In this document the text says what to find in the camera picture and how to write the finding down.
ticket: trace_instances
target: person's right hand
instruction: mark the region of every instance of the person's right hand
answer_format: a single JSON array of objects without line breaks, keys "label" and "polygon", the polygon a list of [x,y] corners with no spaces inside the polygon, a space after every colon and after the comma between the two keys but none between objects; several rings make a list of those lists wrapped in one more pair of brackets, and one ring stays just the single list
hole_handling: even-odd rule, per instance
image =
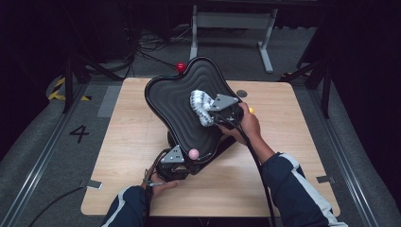
[{"label": "person's right hand", "polygon": [[[242,130],[250,138],[250,140],[252,140],[254,138],[262,138],[262,136],[260,134],[259,120],[257,119],[257,117],[254,114],[250,113],[248,104],[245,102],[241,102],[241,103],[238,103],[238,106],[240,108],[242,108],[242,110],[244,111],[244,117],[242,118],[242,121],[241,121]],[[225,128],[222,125],[219,125],[218,127],[221,129],[221,131],[224,134],[232,135],[236,139],[236,141],[238,141],[239,143],[241,143],[243,145],[246,145],[245,139],[241,136],[241,134],[239,133],[238,130],[236,130],[236,129],[228,130],[227,128]]]}]

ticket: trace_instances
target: gray floor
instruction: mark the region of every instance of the gray floor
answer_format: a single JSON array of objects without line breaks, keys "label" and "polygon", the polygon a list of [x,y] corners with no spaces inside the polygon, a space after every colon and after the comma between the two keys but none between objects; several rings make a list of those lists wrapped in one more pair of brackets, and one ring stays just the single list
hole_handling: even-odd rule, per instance
[{"label": "gray floor", "polygon": [[[199,56],[207,56],[217,63],[226,79],[276,81],[280,75],[296,70],[296,63],[305,50],[314,29],[275,29],[271,34],[268,52],[274,73],[268,75],[262,65],[256,43],[263,37],[261,31],[248,30],[233,35],[231,30],[204,30],[199,36]],[[182,40],[160,51],[149,52],[153,57],[170,63],[187,62],[190,41]],[[111,61],[108,66],[120,61]],[[136,57],[133,72],[129,77],[151,78],[159,75],[175,75],[175,70],[155,61]],[[307,126],[311,132],[323,166],[328,176],[333,177],[332,187],[338,200],[341,214],[339,220],[349,226],[365,226],[357,209],[347,180],[340,171],[334,157],[334,148],[320,119],[320,111],[311,98],[311,91],[303,86],[305,79],[291,82],[298,98]],[[53,89],[52,83],[48,92]],[[116,95],[121,82],[111,81],[103,76],[94,76],[84,94],[91,101],[78,101],[52,149],[50,161],[38,183],[32,185],[33,193],[21,207],[21,215],[16,217],[14,226],[27,226],[35,216],[52,200],[75,189],[79,182],[91,178],[106,133]],[[63,101],[51,100],[50,104],[26,128],[18,141],[0,163],[0,219],[3,219],[24,185],[30,170],[41,155],[62,114]],[[392,196],[373,169],[357,135],[350,123],[341,100],[335,90],[330,96],[330,122],[340,139],[346,157],[360,182],[365,200],[370,205],[377,226],[401,226],[401,218]],[[70,132],[86,127],[88,135],[78,143],[78,136]],[[80,205],[84,191],[76,192],[55,203],[36,222],[35,226],[98,226],[103,217],[87,217],[81,214]]]}]

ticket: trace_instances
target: hand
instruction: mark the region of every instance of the hand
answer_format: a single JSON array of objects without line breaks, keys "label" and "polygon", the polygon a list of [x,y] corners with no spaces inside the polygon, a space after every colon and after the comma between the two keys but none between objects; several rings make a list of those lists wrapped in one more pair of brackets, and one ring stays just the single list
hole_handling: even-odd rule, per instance
[{"label": "hand", "polygon": [[[159,175],[157,174],[156,171],[154,171],[154,172],[151,174],[150,179],[151,179],[151,181],[152,181],[153,183],[163,183],[162,185],[157,185],[157,186],[153,186],[153,187],[152,187],[152,188],[153,188],[153,198],[158,197],[158,196],[159,196],[160,194],[162,194],[165,190],[167,190],[167,189],[169,189],[169,188],[174,188],[174,187],[176,187],[176,186],[178,186],[178,185],[180,184],[180,181],[172,181],[172,182],[168,182],[168,183],[164,182],[164,181],[159,177]],[[142,186],[144,189],[146,189],[147,184],[146,184],[146,183],[142,183],[141,186]]]},{"label": "hand", "polygon": [[[259,120],[257,119],[257,117],[254,114],[250,113],[248,104],[245,102],[241,102],[241,103],[238,103],[238,106],[240,108],[242,108],[242,110],[244,111],[244,117],[242,118],[242,121],[241,121],[242,130],[244,130],[245,134],[250,139],[262,138],[262,136],[260,134]],[[223,132],[224,134],[231,135],[236,139],[236,141],[238,141],[239,143],[241,143],[243,145],[246,145],[245,139],[241,136],[241,134],[239,133],[238,130],[236,130],[236,129],[228,130],[227,128],[225,128],[222,125],[219,125],[218,127],[221,129],[221,132]]]}]

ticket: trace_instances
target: pink ball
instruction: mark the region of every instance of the pink ball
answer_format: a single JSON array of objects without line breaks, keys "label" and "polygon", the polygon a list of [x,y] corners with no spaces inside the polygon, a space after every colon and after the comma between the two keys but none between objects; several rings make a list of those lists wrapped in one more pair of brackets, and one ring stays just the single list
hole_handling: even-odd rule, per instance
[{"label": "pink ball", "polygon": [[188,156],[192,160],[197,160],[200,157],[200,152],[197,149],[189,150]]}]

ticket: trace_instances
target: black curved tray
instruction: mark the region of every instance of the black curved tray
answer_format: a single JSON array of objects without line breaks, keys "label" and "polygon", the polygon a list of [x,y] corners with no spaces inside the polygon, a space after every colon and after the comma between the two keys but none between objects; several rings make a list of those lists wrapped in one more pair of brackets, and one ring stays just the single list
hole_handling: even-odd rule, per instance
[{"label": "black curved tray", "polygon": [[167,126],[175,144],[181,145],[186,159],[189,150],[196,148],[200,157],[195,162],[204,163],[216,154],[223,134],[217,126],[202,126],[192,110],[189,99],[191,92],[197,89],[213,99],[217,94],[237,97],[216,64],[208,58],[197,57],[181,75],[152,79],[146,86],[145,98]]}]

